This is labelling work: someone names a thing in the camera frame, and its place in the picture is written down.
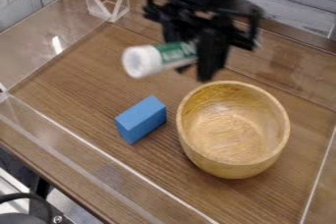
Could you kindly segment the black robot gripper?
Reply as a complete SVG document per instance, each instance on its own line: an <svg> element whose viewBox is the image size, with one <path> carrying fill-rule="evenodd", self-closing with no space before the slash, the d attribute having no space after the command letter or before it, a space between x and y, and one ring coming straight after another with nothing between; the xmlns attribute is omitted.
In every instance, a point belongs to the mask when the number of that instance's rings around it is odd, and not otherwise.
<svg viewBox="0 0 336 224"><path fill-rule="evenodd" d="M229 45L253 50L262 9L247 0L146 0L143 17L162 26L165 42L197 42L197 79L223 67ZM193 64L177 67L178 74Z"/></svg>

